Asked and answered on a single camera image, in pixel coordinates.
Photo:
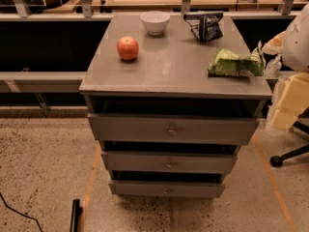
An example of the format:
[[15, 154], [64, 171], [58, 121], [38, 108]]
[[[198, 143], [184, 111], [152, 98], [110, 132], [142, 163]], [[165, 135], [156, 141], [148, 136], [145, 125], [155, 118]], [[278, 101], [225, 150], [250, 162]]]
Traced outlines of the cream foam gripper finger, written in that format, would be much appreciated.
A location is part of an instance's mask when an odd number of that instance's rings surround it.
[[309, 108], [309, 73], [280, 78], [275, 85], [272, 105], [267, 114], [267, 130], [289, 130], [299, 115]]

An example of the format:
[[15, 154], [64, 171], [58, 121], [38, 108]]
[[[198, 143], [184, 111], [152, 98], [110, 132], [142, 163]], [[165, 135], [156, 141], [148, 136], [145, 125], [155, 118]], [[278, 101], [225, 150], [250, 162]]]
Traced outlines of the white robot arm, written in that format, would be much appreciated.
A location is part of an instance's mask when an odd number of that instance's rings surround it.
[[296, 72], [284, 82], [280, 98], [274, 100], [267, 118], [272, 128], [286, 131], [309, 107], [309, 4], [262, 51], [280, 54], [283, 64]]

